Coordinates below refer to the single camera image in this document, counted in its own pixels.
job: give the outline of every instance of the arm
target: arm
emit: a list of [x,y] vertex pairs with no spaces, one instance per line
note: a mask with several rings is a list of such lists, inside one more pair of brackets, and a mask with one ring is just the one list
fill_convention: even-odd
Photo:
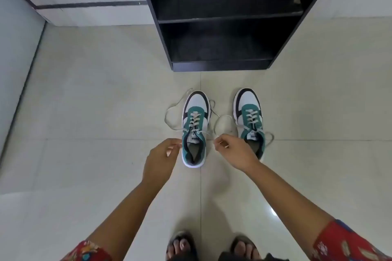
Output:
[[214,145],[231,165],[243,171],[257,185],[293,238],[310,258],[315,240],[334,218],[306,199],[274,171],[260,163],[244,140],[223,134],[214,141]]
[[147,209],[170,178],[181,147],[180,143],[180,139],[169,138],[150,151],[141,183],[87,238],[103,248],[113,261],[125,258]]

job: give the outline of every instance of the tiled floor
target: tiled floor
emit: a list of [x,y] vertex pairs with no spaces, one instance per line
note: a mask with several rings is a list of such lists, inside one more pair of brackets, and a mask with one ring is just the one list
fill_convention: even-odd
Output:
[[[2,259],[53,261],[84,239],[139,183],[149,150],[180,135],[164,113],[191,87],[220,114],[252,87],[276,137],[265,163],[392,254],[391,45],[392,19],[308,19],[267,71],[174,73],[154,26],[48,26],[0,169]],[[230,130],[229,120],[217,128]],[[263,254],[304,260],[258,189],[211,145],[201,169],[179,158],[127,260],[163,260],[180,228],[193,231],[202,261],[236,232]]]

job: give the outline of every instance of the white shoelace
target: white shoelace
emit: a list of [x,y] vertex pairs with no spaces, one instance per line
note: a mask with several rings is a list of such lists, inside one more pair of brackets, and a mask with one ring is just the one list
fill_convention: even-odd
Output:
[[[198,117],[200,116],[200,114],[199,114],[198,112],[193,112],[193,113],[190,114],[190,115],[191,115],[191,119],[190,119],[190,121],[189,121],[189,123],[190,123],[189,128],[175,128],[174,126],[170,125],[169,122],[168,122],[168,120],[167,120],[167,114],[169,113],[169,110],[171,110],[171,109],[175,108],[176,106],[178,106],[178,105],[180,104],[180,102],[181,102],[184,98],[188,97],[189,93],[191,93],[192,91],[193,91],[193,88],[188,89],[188,90],[185,92],[185,94],[181,97],[181,99],[180,99],[176,104],[171,105],[171,106],[169,106],[169,107],[167,108],[167,110],[166,110],[166,112],[165,112],[165,119],[164,119],[165,124],[166,124],[170,129],[172,129],[173,131],[177,131],[177,132],[179,132],[179,131],[188,132],[189,130],[191,130],[191,131],[196,131],[198,134],[200,134],[200,133],[205,133],[205,134],[210,135],[208,132],[201,131],[200,129],[195,128],[197,125],[199,125],[199,122],[197,122],[197,121],[200,120],[200,118],[198,118]],[[221,116],[220,116],[220,115],[218,115],[218,114],[214,111],[214,108],[215,108],[215,100],[210,100],[210,106],[211,106],[211,111],[212,111],[212,113],[218,117],[218,120],[216,120],[216,122],[215,122],[215,124],[214,124],[214,127],[213,127],[213,133],[214,133],[215,136],[219,136],[220,134],[218,135],[218,134],[216,133],[216,125],[219,123],[219,120],[221,120],[223,117],[229,117],[229,118],[231,119],[231,121],[232,121],[234,124],[235,124],[235,122],[234,122],[234,120],[233,120],[233,116],[231,116],[231,115],[221,115]],[[252,124],[255,124],[255,123],[257,123],[257,122],[259,121],[259,120],[256,119],[256,117],[257,117],[257,114],[256,114],[257,111],[254,111],[254,110],[251,110],[251,109],[246,110],[246,111],[249,113],[249,114],[247,115],[248,121],[250,121]],[[243,128],[243,129],[246,129],[246,130],[250,130],[250,128],[248,128],[247,126],[238,125],[237,127],[238,127],[238,128]],[[275,139],[275,136],[274,136],[271,132],[263,132],[260,128],[258,128],[257,131],[262,132],[262,133],[264,133],[265,135],[267,135],[267,134],[271,135],[271,140],[269,141],[269,143],[267,143],[267,144],[265,145],[265,147],[267,147],[267,146],[269,146],[269,145],[272,144],[272,142],[273,142],[274,139]]]

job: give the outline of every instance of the black pants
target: black pants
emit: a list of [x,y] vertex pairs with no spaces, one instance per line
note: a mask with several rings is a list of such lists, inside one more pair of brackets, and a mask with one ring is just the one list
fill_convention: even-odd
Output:
[[[190,252],[187,252],[184,254],[175,255],[169,261],[199,261],[199,260],[195,255],[191,254]],[[245,257],[238,257],[229,252],[223,252],[219,256],[218,261],[249,261],[249,259]],[[283,261],[283,260],[274,258],[271,254],[268,253],[267,256],[263,259],[263,261]]]

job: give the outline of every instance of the forearm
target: forearm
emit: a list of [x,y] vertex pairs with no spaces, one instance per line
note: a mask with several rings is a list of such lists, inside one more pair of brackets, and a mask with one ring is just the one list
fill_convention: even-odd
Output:
[[141,182],[87,239],[123,260],[159,190]]
[[313,243],[334,218],[264,164],[256,163],[245,173],[260,189],[305,254],[311,257]]

